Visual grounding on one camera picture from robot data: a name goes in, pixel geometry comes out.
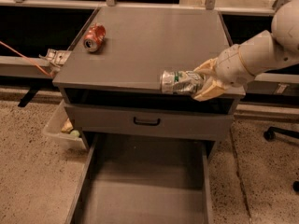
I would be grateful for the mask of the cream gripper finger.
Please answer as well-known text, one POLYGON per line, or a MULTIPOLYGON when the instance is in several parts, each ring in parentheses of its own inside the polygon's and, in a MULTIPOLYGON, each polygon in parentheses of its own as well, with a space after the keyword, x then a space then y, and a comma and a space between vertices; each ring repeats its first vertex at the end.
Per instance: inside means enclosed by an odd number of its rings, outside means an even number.
POLYGON ((203 102, 223 95, 229 86, 225 85, 218 79, 210 77, 204 84, 203 88, 192 95, 196 101, 203 102))
POLYGON ((194 69, 194 72, 198 74, 204 74, 208 76, 214 76, 215 75, 215 68, 217 58, 209 59, 200 64, 198 67, 194 69))

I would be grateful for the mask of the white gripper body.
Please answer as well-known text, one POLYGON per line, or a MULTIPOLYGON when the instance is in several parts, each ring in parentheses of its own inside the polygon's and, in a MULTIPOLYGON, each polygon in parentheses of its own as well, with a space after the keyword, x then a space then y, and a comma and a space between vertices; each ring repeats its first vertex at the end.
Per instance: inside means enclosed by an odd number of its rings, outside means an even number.
POLYGON ((241 59, 240 46, 233 45, 217 58, 214 71, 216 77, 226 85, 241 87, 254 79, 241 59))

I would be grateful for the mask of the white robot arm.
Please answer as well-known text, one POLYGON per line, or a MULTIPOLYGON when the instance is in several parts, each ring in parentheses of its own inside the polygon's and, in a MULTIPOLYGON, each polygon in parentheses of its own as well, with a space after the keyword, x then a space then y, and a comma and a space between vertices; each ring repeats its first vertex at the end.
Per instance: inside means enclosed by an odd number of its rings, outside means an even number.
POLYGON ((274 15, 271 31, 264 30, 232 45, 214 59, 194 69, 203 75, 203 87, 192 95, 196 101, 221 96, 231 87, 241 87, 270 70, 299 62, 299 0, 283 5, 274 15))

